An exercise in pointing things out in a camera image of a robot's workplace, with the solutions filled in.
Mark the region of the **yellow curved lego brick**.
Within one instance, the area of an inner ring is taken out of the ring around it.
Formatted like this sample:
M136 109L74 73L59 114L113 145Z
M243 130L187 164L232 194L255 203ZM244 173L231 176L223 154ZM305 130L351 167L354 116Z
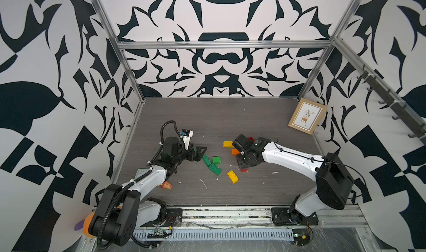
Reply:
M232 141L224 141L223 142L223 147L224 148L234 148L233 142Z
M234 171L227 172L228 177L231 179L233 184L236 184L239 181L238 176L235 174Z

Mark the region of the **light green square lego brick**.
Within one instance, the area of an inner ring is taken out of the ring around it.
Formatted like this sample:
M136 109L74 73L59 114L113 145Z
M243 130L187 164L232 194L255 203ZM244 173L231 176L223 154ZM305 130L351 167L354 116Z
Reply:
M220 164L221 163L221 158L220 157L212 157L212 162L214 164Z

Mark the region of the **dark green wide lego brick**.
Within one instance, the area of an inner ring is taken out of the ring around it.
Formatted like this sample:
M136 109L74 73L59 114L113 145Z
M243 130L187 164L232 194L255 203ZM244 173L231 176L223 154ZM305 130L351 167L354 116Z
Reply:
M211 170L215 175L220 175L222 170L215 164L209 165L209 170Z

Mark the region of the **wall hook rail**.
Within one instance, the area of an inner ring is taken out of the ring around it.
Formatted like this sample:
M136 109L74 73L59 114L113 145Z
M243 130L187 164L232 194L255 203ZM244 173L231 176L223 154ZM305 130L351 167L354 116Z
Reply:
M379 97L380 105L385 105L394 112L392 117L395 121L402 121L412 133L408 135L409 138L419 139L426 145L426 122L421 116L403 100L396 91L394 91L384 80L376 73L367 68L366 65L362 66L362 74L357 77L357 80L364 80L368 84L367 91L375 92Z

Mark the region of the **small colourful toy figure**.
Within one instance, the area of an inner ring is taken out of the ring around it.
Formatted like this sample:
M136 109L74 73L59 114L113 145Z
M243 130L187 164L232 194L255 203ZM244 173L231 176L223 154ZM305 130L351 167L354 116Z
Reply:
M172 190L173 185L170 184L168 181L166 181L166 182L162 183L160 185L160 187L163 188L163 189Z

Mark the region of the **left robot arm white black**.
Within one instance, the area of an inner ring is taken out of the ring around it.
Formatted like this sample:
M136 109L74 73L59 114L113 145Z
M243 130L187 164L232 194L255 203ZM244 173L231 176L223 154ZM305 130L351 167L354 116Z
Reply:
M163 223L166 204L147 195L167 182L184 161L201 161L206 150L194 146L188 137L166 138L144 174L121 185L110 184L103 190L96 210L84 221L85 235L96 237L97 249L106 250L112 244L125 245L143 224Z

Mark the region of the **orange flat lego brick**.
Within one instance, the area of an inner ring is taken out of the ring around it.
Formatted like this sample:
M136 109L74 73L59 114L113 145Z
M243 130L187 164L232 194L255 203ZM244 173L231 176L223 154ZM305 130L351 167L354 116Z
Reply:
M240 154L241 152L238 151L237 149L232 149L231 153L232 153L233 156L236 156L236 155Z

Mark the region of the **small circuit board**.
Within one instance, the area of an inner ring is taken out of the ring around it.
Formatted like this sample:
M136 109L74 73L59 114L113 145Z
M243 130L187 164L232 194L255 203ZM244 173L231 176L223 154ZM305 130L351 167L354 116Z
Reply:
M308 245L314 239L314 232L310 228L293 229L292 235L294 240L291 243L299 247Z
M169 230L166 231L164 229L156 228L153 233L147 234L148 239L164 239L173 234L173 227L169 227Z

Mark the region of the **small circuit board right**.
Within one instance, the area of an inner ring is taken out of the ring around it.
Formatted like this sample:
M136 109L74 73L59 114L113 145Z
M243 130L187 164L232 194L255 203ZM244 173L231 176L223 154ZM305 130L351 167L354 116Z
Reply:
M310 228L293 229L292 235L294 240L291 243L299 247L308 245L314 239L314 232Z

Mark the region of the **yellow curved lego brick near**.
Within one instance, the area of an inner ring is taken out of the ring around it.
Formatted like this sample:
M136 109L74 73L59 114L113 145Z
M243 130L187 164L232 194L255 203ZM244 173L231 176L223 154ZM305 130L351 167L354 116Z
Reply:
M233 184L236 184L239 181L238 176L235 174L234 171L227 172L228 177L231 179Z

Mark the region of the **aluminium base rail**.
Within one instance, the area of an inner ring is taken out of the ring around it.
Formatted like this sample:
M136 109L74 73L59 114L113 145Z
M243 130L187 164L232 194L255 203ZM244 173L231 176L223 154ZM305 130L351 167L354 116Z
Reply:
M273 226L272 209L274 206L171 206L171 209L181 209L177 216L178 222L184 224L206 225L220 227L230 225ZM322 228L357 228L368 227L368 223L357 205L348 205L344 210L325 208L316 212L318 226Z

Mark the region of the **wooden framed picture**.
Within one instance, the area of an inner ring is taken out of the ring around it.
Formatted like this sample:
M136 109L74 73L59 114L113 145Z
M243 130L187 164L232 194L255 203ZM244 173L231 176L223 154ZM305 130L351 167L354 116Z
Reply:
M312 135L326 111L327 106L302 98L299 100L288 126Z

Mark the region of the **yellow curved lego brick far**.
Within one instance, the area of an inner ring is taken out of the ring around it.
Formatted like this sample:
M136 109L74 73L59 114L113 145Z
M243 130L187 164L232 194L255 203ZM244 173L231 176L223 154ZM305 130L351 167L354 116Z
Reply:
M233 142L232 141L224 141L223 142L223 147L224 148L234 148Z

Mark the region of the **dark green long lego brick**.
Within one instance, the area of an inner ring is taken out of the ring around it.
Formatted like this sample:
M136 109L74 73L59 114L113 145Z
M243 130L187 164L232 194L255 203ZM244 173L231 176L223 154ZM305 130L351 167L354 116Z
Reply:
M209 160L207 155L203 155L202 159L208 167L210 167L212 165L212 162Z

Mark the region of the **orange purple object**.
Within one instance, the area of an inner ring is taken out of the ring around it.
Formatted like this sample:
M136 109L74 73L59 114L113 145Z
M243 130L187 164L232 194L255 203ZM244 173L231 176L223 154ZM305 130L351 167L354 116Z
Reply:
M89 214L84 220L80 221L74 226L74 231L81 232L89 238L95 238L94 235L89 233L89 226L93 217L94 217L94 212L91 212L91 214Z

